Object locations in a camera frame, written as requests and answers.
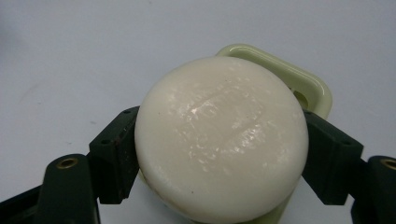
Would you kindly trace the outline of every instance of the oval soap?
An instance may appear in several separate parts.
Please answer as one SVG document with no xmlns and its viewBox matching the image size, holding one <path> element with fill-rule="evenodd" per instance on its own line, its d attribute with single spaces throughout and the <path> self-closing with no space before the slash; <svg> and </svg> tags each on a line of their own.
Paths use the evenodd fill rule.
<svg viewBox="0 0 396 224">
<path fill-rule="evenodd" d="M 289 88 L 242 59 L 196 60 L 140 106 L 135 147 L 148 185 L 180 214 L 236 223 L 268 213 L 304 169 L 308 133 Z"/>
</svg>

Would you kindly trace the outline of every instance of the tabletop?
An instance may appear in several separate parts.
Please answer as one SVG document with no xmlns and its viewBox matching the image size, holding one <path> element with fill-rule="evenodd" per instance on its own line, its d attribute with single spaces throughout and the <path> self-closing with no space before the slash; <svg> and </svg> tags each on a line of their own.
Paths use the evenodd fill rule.
<svg viewBox="0 0 396 224">
<path fill-rule="evenodd" d="M 396 2 L 1 1 L 0 202 L 41 184 L 46 166 L 88 144 L 183 63 L 244 43 L 320 77 L 328 121 L 362 157 L 396 158 Z M 303 179 L 281 224 L 352 223 Z M 139 179 L 102 223 L 189 223 Z"/>
</svg>

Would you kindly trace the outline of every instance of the round white object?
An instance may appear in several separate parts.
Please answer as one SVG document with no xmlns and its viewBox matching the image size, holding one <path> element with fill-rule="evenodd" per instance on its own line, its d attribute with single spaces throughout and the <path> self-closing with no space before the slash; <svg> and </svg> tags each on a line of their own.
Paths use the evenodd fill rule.
<svg viewBox="0 0 396 224">
<path fill-rule="evenodd" d="M 289 88 L 265 68 L 211 57 L 165 75 L 140 106 L 135 147 L 148 185 L 204 223 L 260 217 L 304 169 L 308 133 Z"/>
</svg>

